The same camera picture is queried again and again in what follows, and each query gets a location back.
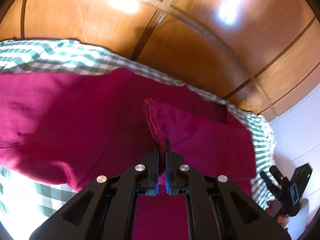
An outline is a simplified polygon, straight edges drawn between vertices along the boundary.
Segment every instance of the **green and white checkered fabric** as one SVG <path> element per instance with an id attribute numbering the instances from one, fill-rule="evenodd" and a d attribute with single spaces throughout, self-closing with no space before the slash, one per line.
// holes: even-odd
<path id="1" fill-rule="evenodd" d="M 92 45 L 81 44 L 75 40 L 7 40 L 0 42 L 0 74 L 4 73 L 75 73 L 79 75 L 101 75 L 116 68 L 124 67 L 138 75 L 151 78 L 168 85 L 183 86 L 182 81 L 176 80 L 164 73 L 145 65 L 133 62 L 111 51 Z M 226 100 L 209 92 L 187 85 L 191 91 L 199 94 L 204 100 L 211 100 L 227 105 L 228 111 L 233 114 L 252 134 L 252 141 L 256 153 L 257 177 L 252 182 L 252 197 L 262 207 L 272 198 L 259 172 L 268 172 L 273 158 L 273 147 L 270 138 L 266 135 L 266 121 L 262 116 L 245 112 Z M 12 178 L 17 173 L 0 168 L 0 208 L 2 216 L 8 217 L 14 204 L 9 200 L 13 186 Z M 19 192 L 20 201 L 25 194 L 34 196 L 35 206 L 39 213 L 50 217 L 75 191 L 67 185 L 48 185 L 28 180 L 29 189 Z"/>

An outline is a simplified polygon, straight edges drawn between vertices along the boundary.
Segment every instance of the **metal rivet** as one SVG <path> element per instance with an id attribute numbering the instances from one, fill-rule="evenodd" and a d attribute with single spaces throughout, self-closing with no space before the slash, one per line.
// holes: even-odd
<path id="1" fill-rule="evenodd" d="M 107 177 L 104 175 L 100 175 L 99 177 L 97 177 L 97 182 L 98 183 L 104 183 L 107 181 Z"/>
<path id="2" fill-rule="evenodd" d="M 138 164 L 135 169 L 136 171 L 144 171 L 145 170 L 145 166 L 143 164 Z"/>
<path id="3" fill-rule="evenodd" d="M 226 175 L 219 175 L 218 176 L 218 181 L 227 182 L 228 181 L 228 177 Z"/>
<path id="4" fill-rule="evenodd" d="M 187 164 L 182 164 L 182 165 L 180 165 L 180 170 L 188 171 L 188 170 L 190 170 L 190 166 Z"/>

